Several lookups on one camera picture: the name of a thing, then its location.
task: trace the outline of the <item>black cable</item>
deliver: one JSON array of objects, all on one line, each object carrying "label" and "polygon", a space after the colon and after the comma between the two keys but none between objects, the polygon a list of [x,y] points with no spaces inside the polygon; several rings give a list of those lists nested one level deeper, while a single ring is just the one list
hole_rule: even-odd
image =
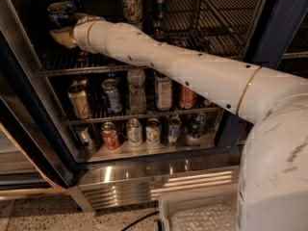
[{"label": "black cable", "polygon": [[146,216],[144,216],[144,217],[142,217],[142,218],[139,218],[139,219],[137,219],[137,220],[135,220],[134,222],[132,222],[131,224],[129,224],[128,226],[126,226],[126,227],[124,227],[123,229],[121,229],[121,231],[126,231],[126,230],[128,230],[129,228],[131,228],[132,226],[134,226],[134,225],[136,225],[138,222],[140,222],[140,221],[142,221],[142,220],[144,220],[144,219],[146,219],[146,218],[150,218],[150,217],[152,217],[152,216],[154,216],[154,215],[157,215],[157,214],[159,214],[160,212],[153,212],[153,213],[150,213],[150,214],[148,214],[148,215],[146,215]]}]

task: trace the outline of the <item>refrigerator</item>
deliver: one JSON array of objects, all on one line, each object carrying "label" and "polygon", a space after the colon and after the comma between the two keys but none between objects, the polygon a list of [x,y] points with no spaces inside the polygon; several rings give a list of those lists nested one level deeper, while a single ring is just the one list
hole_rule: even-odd
[{"label": "refrigerator", "polygon": [[[0,0],[1,72],[50,146],[39,147],[47,169],[85,212],[156,201],[163,193],[236,184],[241,153],[251,124],[197,96],[190,109],[179,105],[173,82],[172,107],[155,105],[153,69],[124,64],[81,49],[66,49],[49,31],[55,25],[47,8],[59,0]],[[83,13],[114,23],[123,21],[122,0],[83,0]],[[153,0],[142,0],[142,30],[154,39],[238,61],[307,76],[307,0],[166,0],[165,18],[153,20]],[[132,115],[127,73],[143,69],[147,109]],[[87,79],[95,102],[92,116],[78,118],[67,90],[78,78]],[[118,78],[122,112],[109,115],[101,84]],[[193,114],[204,113],[206,129],[190,136]],[[178,142],[167,140],[168,120],[180,117]],[[143,141],[132,147],[126,122],[141,122]],[[145,126],[157,118],[161,142],[146,142]],[[119,147],[107,148],[101,135],[112,122]],[[85,125],[95,147],[82,143],[76,128]]]}]

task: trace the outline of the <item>water bottle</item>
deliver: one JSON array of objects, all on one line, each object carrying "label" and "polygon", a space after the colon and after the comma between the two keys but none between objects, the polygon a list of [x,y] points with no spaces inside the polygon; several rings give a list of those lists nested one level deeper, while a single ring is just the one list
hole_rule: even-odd
[{"label": "water bottle", "polygon": [[129,106],[132,115],[142,114],[146,110],[145,73],[143,69],[130,69],[127,72]]}]

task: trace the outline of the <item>open refrigerator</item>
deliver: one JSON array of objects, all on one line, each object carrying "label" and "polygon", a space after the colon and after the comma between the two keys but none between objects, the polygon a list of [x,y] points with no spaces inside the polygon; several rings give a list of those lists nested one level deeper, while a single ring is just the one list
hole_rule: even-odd
[{"label": "open refrigerator", "polygon": [[[164,193],[237,184],[241,153],[251,124],[200,96],[192,109],[182,109],[177,89],[173,90],[172,108],[159,111],[155,107],[152,69],[120,63],[79,48],[65,49],[53,41],[47,7],[55,2],[0,0],[2,37],[15,57],[15,65],[2,71],[12,84],[14,79],[20,79],[21,84],[30,88],[30,96],[23,98],[34,103],[27,109],[32,114],[39,111],[37,124],[64,165],[57,174],[81,208],[94,211],[156,201]],[[298,64],[307,63],[308,56],[307,19],[303,10],[288,22],[292,26],[290,33],[281,35],[287,46],[276,45],[263,55],[259,50],[266,43],[260,35],[265,35],[268,28],[261,22],[273,23],[273,27],[278,24],[275,17],[279,15],[269,16],[269,9],[276,2],[282,3],[281,0],[167,0],[165,19],[155,22],[153,0],[142,0],[143,31],[169,44],[304,76],[305,64]],[[123,21],[121,0],[84,0],[84,7],[86,13],[108,21]],[[295,32],[301,35],[294,37]],[[126,75],[135,68],[143,69],[146,74],[147,110],[141,115],[131,115],[126,105]],[[108,115],[102,105],[100,84],[109,74],[120,78],[123,111],[119,115]],[[80,76],[89,78],[98,104],[88,119],[74,115],[67,96],[72,80]],[[188,136],[190,117],[199,112],[205,114],[207,128],[200,139],[193,140]],[[171,116],[180,116],[183,123],[176,146],[167,142],[167,121]],[[129,146],[125,122],[137,118],[144,133],[145,123],[151,117],[160,119],[162,124],[160,145],[150,147],[144,142],[137,148]],[[102,141],[100,128],[104,122],[113,122],[119,133],[120,147],[114,151],[108,150]],[[87,150],[78,139],[75,128],[81,124],[89,126],[97,144],[95,149]],[[51,156],[44,153],[44,157],[52,164],[52,153]]]}]

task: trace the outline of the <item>terrazzo floor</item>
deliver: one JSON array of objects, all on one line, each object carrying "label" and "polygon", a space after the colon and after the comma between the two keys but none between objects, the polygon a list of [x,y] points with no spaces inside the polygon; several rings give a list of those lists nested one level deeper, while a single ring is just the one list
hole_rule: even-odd
[{"label": "terrazzo floor", "polygon": [[[83,213],[68,195],[0,201],[0,231],[121,231],[132,222],[158,211],[157,203]],[[128,231],[158,231],[156,214]]]}]

